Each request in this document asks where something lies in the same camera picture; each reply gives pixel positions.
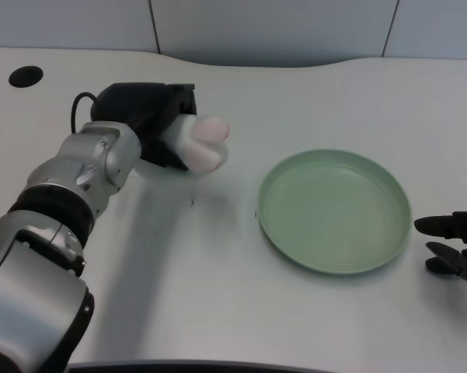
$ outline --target white table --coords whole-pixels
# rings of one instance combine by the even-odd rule
[[[10,72],[28,64],[44,79],[11,87]],[[467,61],[223,68],[137,52],[0,49],[0,216],[69,134],[75,95],[130,81],[195,83],[199,114],[232,125],[230,159],[198,180],[142,162],[111,198],[85,248],[96,310],[73,363],[467,372],[467,283],[425,271],[428,237],[413,232],[406,253],[381,270],[327,277],[272,249],[255,217],[266,172],[311,148],[382,164],[414,218],[467,210]],[[78,125],[89,105],[78,108]]]

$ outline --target gray wall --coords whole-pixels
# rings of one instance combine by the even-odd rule
[[[0,47],[157,51],[146,0],[0,0]]]
[[[148,0],[0,0],[0,47],[155,53],[160,47],[188,61],[247,66],[309,66],[382,55],[467,58],[467,0],[151,4],[155,25]]]

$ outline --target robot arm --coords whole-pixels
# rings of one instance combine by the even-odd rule
[[[83,248],[139,158],[186,169],[159,135],[195,114],[192,85],[103,91],[93,122],[37,167],[0,218],[0,372],[63,372],[93,314]]]

